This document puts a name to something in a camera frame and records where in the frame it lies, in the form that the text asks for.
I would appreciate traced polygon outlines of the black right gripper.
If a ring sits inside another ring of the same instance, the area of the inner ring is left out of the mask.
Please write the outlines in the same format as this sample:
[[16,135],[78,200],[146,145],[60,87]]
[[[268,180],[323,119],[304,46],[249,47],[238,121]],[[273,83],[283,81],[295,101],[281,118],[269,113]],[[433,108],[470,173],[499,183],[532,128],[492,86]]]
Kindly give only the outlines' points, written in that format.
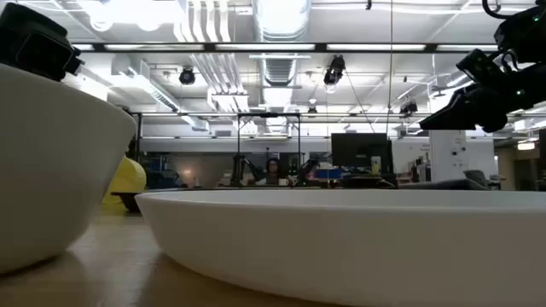
[[502,129],[507,114],[533,108],[545,101],[545,64],[538,63],[519,71],[502,72],[498,78],[457,90],[448,104],[423,119],[423,130]]

